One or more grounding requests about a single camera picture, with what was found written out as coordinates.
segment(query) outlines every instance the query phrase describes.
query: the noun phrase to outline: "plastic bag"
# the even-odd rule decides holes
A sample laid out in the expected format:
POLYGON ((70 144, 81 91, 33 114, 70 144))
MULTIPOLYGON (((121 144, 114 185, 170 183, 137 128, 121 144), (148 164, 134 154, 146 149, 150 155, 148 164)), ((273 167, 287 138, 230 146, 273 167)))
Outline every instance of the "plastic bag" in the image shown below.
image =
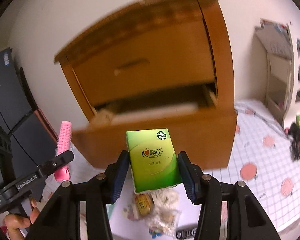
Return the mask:
POLYGON ((155 207, 150 215, 145 217, 146 225, 150 230, 162 232, 174 237, 179 223, 181 211, 155 207))

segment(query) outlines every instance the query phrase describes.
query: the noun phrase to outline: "bed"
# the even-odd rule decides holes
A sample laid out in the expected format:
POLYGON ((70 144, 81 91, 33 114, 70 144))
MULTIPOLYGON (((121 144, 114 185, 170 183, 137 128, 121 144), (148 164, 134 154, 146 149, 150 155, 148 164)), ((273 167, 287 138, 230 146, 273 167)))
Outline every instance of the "bed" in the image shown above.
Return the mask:
MULTIPOLYGON (((258 198, 280 234, 295 228, 300 222, 300 161, 290 157, 290 140, 282 127, 257 100, 240 100, 235 103, 238 121, 232 153, 227 168, 204 170, 216 179, 234 184, 244 180, 258 198)), ((72 145, 74 161, 70 163, 73 183, 87 181, 102 169, 93 168, 72 145)), ((43 191, 44 200, 59 186, 53 176, 47 179, 43 191)), ((182 184, 175 187, 179 192, 179 209, 182 211, 179 227, 196 224, 200 206, 187 199, 182 184)), ((110 226, 114 238, 151 239, 144 221, 130 221, 122 211, 130 202, 133 184, 128 173, 121 197, 114 205, 110 226)), ((226 239, 226 212, 223 212, 220 239, 226 239)))

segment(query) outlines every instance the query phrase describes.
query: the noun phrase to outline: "drawer handle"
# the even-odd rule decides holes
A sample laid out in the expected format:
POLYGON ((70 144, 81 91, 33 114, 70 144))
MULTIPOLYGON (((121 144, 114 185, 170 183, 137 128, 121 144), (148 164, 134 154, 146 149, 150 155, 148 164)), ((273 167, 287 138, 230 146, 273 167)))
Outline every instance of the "drawer handle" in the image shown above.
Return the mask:
POLYGON ((137 67, 137 66, 141 67, 141 66, 146 66, 146 65, 149 65, 149 64, 150 64, 150 61, 147 58, 139 58, 139 59, 130 61, 126 64, 123 64, 123 65, 117 67, 114 70, 114 75, 117 76, 117 75, 120 74, 121 71, 126 70, 126 69, 130 69, 132 67, 137 67))

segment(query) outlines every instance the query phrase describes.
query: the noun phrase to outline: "pink hair roller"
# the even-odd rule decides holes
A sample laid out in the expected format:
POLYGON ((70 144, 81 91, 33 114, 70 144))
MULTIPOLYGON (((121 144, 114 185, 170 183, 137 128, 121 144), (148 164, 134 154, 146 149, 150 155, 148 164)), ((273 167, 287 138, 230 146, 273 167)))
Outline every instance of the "pink hair roller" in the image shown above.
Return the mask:
MULTIPOLYGON (((70 149, 72 123, 63 121, 60 127, 57 155, 70 149)), ((66 181, 70 179, 68 165, 62 167, 54 173, 56 181, 66 181)))

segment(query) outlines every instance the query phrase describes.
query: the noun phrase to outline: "finger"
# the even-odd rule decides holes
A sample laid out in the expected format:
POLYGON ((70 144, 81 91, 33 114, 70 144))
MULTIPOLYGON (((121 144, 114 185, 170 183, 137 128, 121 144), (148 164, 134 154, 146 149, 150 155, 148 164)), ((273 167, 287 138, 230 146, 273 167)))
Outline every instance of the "finger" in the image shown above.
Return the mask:
POLYGON ((7 230, 10 239, 23 240, 24 237, 21 234, 19 228, 27 228, 30 226, 30 220, 28 218, 20 217, 17 215, 9 214, 4 218, 7 226, 7 230))
POLYGON ((34 207, 34 208, 37 207, 37 201, 36 201, 34 198, 31 199, 31 205, 32 205, 32 207, 34 207))
POLYGON ((37 217, 39 216, 40 211, 38 208, 34 208, 33 211, 30 214, 30 221, 31 223, 34 223, 37 217))

